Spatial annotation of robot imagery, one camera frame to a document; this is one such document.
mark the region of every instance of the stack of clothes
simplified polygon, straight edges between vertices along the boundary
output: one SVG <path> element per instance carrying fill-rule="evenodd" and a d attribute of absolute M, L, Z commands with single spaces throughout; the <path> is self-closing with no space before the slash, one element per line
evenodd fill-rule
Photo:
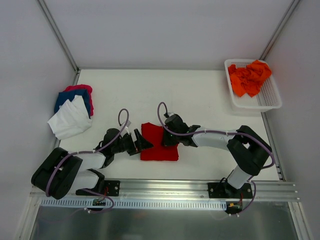
<path fill-rule="evenodd" d="M 55 114 L 48 121 L 57 139 L 70 138 L 91 127 L 94 115 L 91 93 L 92 87 L 85 84 L 68 86 L 59 92 Z"/>

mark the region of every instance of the folded white cloth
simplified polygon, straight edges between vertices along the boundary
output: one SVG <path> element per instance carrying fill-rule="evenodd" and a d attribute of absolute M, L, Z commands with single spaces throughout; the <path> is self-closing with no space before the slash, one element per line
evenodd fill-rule
<path fill-rule="evenodd" d="M 48 124 L 56 138 L 62 140 L 83 133 L 91 127 L 92 120 L 89 118 L 82 96 L 75 95 L 72 101 L 68 99 L 60 106 Z"/>

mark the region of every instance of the pink cloth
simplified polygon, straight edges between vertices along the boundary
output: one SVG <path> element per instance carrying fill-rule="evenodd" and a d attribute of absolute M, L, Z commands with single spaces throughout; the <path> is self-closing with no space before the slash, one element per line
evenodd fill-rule
<path fill-rule="evenodd" d="M 79 85 L 75 85 L 75 86 L 67 86 L 66 89 L 64 90 L 64 92 L 69 92 L 69 91 L 73 91 L 73 90 L 77 90 L 77 89 L 86 89 L 88 91 L 88 94 L 90 96 L 90 116 L 93 116 L 94 115 L 94 105 L 92 103 L 92 97 L 91 97 L 92 87 L 89 85 L 85 85 L 85 84 L 79 84 Z"/>

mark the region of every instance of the orange cloth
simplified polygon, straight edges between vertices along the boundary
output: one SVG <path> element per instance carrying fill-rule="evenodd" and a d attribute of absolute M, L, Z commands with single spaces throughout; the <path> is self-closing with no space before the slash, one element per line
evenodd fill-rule
<path fill-rule="evenodd" d="M 247 93 L 250 97 L 257 95 L 260 88 L 272 72 L 268 65 L 259 60 L 245 67 L 236 68 L 235 64 L 228 67 L 232 90 L 239 97 Z"/>

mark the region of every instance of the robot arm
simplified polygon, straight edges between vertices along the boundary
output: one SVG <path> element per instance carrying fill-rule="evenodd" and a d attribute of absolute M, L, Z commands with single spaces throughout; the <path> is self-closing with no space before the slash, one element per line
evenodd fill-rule
<path fill-rule="evenodd" d="M 224 132 L 237 132 L 250 135 L 262 143 L 270 152 L 271 147 L 259 137 L 250 127 L 242 125 L 238 130 L 219 131 L 207 129 L 200 125 L 188 126 L 177 114 L 167 115 L 165 126 L 174 133 L 190 135 L 174 135 L 164 131 L 164 146 L 173 146 L 183 143 L 192 147 L 213 147 L 230 151 L 237 163 L 236 168 L 227 177 L 224 184 L 225 192 L 232 198 L 237 195 L 238 190 L 252 176 L 257 176 L 269 158 L 269 154 L 259 144 L 243 135 L 226 135 Z"/>
<path fill-rule="evenodd" d="M 116 128 L 108 129 L 95 150 L 103 148 L 119 132 Z M 97 169 L 106 168 L 114 160 L 115 154 L 127 152 L 132 156 L 153 147 L 142 137 L 138 129 L 134 130 L 134 135 L 135 141 L 127 130 L 124 135 L 119 135 L 112 144 L 100 152 L 86 151 L 68 157 L 50 182 L 50 177 L 57 165 L 69 154 L 61 147 L 57 147 L 33 174 L 31 183 L 45 192 L 50 182 L 49 195 L 57 200 L 63 198 L 69 191 L 75 191 L 76 195 L 90 195 L 83 189 L 103 194 L 106 187 L 105 176 Z"/>

